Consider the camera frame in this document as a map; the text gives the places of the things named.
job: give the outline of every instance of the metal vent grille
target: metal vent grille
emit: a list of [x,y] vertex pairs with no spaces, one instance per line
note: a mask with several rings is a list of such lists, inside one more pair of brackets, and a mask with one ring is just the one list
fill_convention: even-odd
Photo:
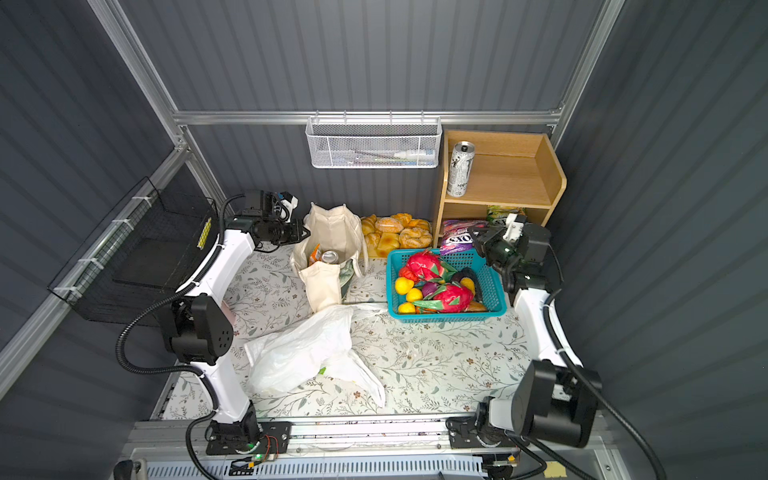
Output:
[[[203,465],[221,478],[337,478],[437,475],[438,472],[483,478],[482,460],[469,455],[401,455],[398,457],[354,458],[281,458],[254,469],[252,475],[229,476],[231,460],[203,461]],[[202,478],[192,462],[149,462],[150,479]]]

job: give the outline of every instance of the purple snack bag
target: purple snack bag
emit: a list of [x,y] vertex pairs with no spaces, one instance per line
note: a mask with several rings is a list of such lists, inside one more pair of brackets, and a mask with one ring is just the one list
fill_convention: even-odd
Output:
[[465,252],[472,249],[472,236],[469,227],[487,227],[485,220],[446,220],[442,223],[442,242],[440,255]]

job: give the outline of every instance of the white plastic bag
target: white plastic bag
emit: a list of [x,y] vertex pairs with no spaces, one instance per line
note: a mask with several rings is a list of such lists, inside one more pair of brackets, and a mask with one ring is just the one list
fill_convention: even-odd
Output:
[[332,305],[282,332],[251,340],[245,344],[251,368],[247,391],[286,393],[325,367],[324,375],[354,382],[383,407],[384,386],[352,350],[349,329],[353,319],[386,310],[386,303]]

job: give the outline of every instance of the blue plastic basket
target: blue plastic basket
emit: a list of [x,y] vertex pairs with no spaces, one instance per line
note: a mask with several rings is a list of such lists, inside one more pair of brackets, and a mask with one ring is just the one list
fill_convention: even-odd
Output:
[[[502,280],[491,267],[485,264],[485,259],[480,257],[473,248],[465,252],[442,255],[442,259],[457,270],[469,267],[475,271],[482,289],[483,305],[487,312],[478,313],[435,313],[430,315],[404,315],[397,313],[401,303],[405,303],[406,297],[395,291],[395,280],[401,268],[406,265],[408,258],[422,249],[393,250],[386,257],[386,297],[389,305],[389,315],[404,323],[438,323],[438,322],[479,322],[492,316],[502,316],[507,313],[507,303],[504,301]],[[433,249],[433,253],[440,254],[439,249]]]

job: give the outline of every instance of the white wire mesh basket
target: white wire mesh basket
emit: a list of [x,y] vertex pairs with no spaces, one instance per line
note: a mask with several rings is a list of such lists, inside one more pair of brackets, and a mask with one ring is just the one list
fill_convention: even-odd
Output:
[[312,117],[306,140],[316,168],[434,168],[440,118]]

